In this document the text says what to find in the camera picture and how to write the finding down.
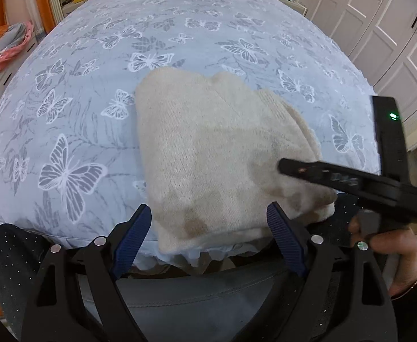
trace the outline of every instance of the pink blanket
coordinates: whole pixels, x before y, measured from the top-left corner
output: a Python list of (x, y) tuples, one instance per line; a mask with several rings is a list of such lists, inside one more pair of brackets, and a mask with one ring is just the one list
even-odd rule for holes
[(31, 35), (33, 33), (33, 25), (31, 22), (26, 22), (27, 25), (27, 32), (25, 34), (25, 38), (23, 42), (20, 43), (18, 46), (13, 47), (11, 49), (7, 49), (6, 51), (0, 54), (0, 72), (11, 62), (14, 58), (20, 54), (23, 49), (26, 47), (27, 43), (31, 40)]

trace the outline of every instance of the gray cushion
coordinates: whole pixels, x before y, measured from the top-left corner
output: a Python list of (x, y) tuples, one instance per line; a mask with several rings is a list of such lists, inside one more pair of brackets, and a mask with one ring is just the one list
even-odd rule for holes
[[(119, 279), (118, 289), (149, 342), (230, 341), (255, 315), (283, 260), (258, 262), (208, 275), (169, 279)], [(85, 306), (99, 320), (85, 276)]]

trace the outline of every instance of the bed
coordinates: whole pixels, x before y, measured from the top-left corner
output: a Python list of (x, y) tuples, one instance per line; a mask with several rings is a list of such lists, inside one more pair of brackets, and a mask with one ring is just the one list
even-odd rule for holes
[[(270, 88), (315, 130), (325, 161), (379, 171), (372, 87), (280, 1), (89, 0), (43, 40), (0, 100), (0, 224), (78, 247), (128, 220), (146, 202), (134, 89), (160, 66), (226, 70)], [(150, 231), (135, 264), (199, 266), (258, 248), (169, 255)]]

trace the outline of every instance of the bracelet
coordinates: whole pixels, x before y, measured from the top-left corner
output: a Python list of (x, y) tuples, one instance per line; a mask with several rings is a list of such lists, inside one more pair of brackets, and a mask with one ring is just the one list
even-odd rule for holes
[(390, 299), (392, 301), (395, 301), (395, 300), (402, 298), (403, 296), (407, 295), (415, 287), (416, 284), (417, 284), (417, 280), (414, 282), (413, 285), (411, 285), (411, 287), (408, 288), (408, 290), (405, 293), (401, 294), (400, 296), (396, 296), (394, 298), (391, 297)]

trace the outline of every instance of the white wardrobe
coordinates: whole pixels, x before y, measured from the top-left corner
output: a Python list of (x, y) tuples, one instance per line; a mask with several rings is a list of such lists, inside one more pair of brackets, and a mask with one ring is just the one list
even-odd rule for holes
[(397, 100), (405, 127), (417, 119), (417, 0), (298, 0), (376, 93)]

